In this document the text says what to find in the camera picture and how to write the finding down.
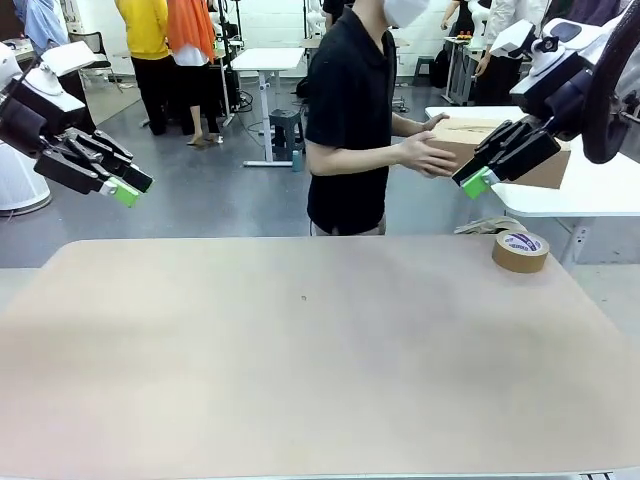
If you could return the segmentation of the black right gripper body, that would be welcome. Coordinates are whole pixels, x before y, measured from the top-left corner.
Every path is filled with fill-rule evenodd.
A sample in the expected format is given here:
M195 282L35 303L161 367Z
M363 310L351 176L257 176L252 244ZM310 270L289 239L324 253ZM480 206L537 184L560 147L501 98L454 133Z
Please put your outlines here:
M592 73L581 64L560 64L520 82L520 108L560 140L581 134L581 116Z

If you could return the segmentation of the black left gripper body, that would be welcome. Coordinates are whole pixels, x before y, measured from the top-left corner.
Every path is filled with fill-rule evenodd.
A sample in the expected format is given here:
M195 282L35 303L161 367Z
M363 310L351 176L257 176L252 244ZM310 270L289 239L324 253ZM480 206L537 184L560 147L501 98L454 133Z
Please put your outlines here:
M30 158L46 148L47 138L60 134L65 112L25 83L10 82L1 104L1 141Z

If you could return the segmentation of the person's right hand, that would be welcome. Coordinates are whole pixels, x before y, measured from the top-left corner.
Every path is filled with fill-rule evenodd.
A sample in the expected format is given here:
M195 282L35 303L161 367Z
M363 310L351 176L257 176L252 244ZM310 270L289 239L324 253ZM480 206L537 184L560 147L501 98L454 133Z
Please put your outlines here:
M431 145L433 139L430 131L406 138L400 145L400 164L427 177L450 177L457 169L456 157Z

